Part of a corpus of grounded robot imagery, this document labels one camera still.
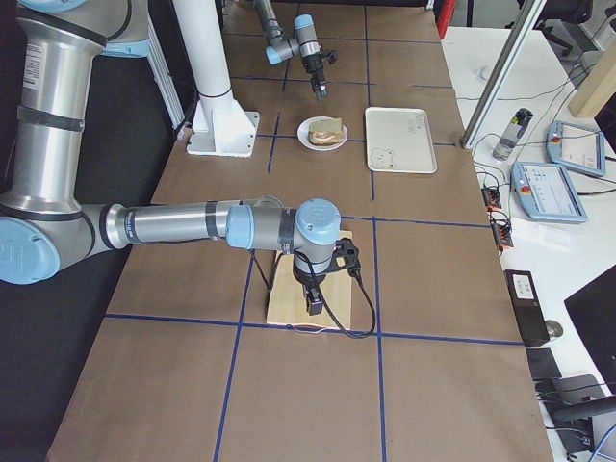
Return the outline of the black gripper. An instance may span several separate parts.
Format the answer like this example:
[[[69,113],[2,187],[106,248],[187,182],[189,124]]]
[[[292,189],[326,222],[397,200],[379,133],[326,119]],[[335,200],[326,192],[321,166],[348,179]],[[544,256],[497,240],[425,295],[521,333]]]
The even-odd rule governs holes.
[[[325,279],[325,273],[318,272],[316,269],[310,269],[305,258],[295,254],[293,259],[293,276],[302,287],[302,296],[308,315],[320,315],[324,307],[324,301],[321,291],[316,287],[317,284],[320,284]]]
[[[302,58],[305,71],[310,75],[311,88],[319,101],[324,101],[327,97],[326,84],[318,80],[324,79],[323,62],[320,53],[306,55]]]

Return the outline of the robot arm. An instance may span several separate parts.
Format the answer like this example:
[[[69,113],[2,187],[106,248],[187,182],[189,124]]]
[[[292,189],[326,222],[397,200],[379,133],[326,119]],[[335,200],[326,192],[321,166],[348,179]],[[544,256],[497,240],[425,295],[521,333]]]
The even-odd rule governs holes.
[[[93,62],[90,128],[76,176],[84,203],[143,205],[263,191],[253,162],[176,156],[148,62]],[[112,251],[34,284],[1,287],[3,325],[87,321],[105,308],[138,316],[230,320],[241,305],[246,258],[222,244],[140,246]]]
[[[317,37],[312,15],[301,14],[294,20],[294,33],[286,37],[270,1],[251,2],[263,34],[268,43],[266,57],[271,65],[282,64],[299,56],[305,72],[310,77],[312,92],[319,101],[327,96],[324,62],[333,64],[337,60],[335,50],[326,50]]]

